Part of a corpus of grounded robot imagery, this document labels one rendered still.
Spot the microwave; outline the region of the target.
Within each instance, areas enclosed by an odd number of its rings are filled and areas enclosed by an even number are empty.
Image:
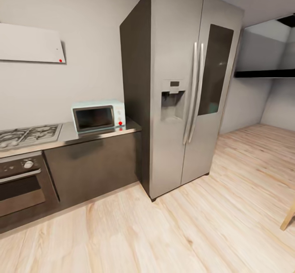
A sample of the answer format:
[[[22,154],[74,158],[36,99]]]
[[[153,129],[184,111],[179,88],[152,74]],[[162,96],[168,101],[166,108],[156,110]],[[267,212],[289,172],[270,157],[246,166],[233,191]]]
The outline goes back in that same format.
[[[72,102],[76,133],[125,125],[125,106],[117,99]]]

